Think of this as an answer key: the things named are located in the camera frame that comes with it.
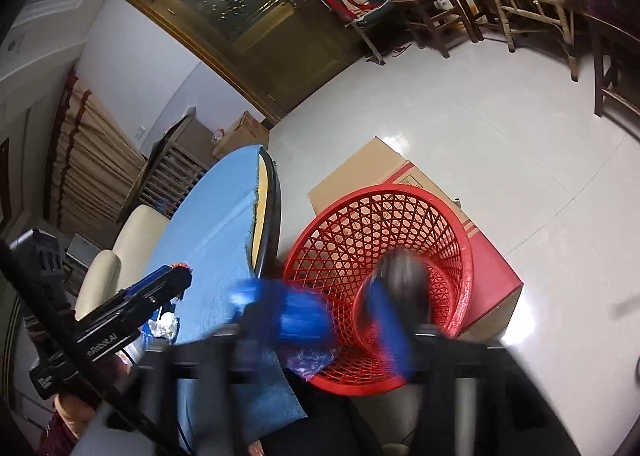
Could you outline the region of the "person's left hand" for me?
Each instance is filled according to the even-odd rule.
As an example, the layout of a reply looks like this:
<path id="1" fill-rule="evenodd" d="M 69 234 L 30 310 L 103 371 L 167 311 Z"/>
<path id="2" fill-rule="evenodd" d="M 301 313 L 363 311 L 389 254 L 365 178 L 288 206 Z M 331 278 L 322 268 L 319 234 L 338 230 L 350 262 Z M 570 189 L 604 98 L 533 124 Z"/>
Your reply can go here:
<path id="1" fill-rule="evenodd" d="M 97 362 L 96 369 L 114 384 L 120 377 L 128 374 L 130 365 L 120 356 L 112 355 Z M 58 444 L 72 448 L 96 416 L 96 410 L 71 394 L 55 395 L 53 404 L 55 413 L 49 424 L 49 436 L 54 436 Z"/>

